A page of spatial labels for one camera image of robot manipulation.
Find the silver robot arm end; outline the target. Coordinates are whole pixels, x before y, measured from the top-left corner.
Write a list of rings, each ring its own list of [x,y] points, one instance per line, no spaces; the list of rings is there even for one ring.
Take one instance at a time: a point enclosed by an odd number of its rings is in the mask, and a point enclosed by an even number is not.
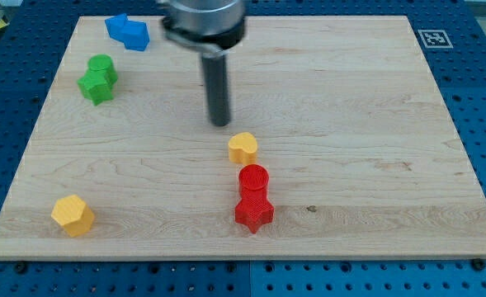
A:
[[[238,44],[246,32],[242,0],[157,0],[165,12],[165,37],[207,59],[217,59]]]

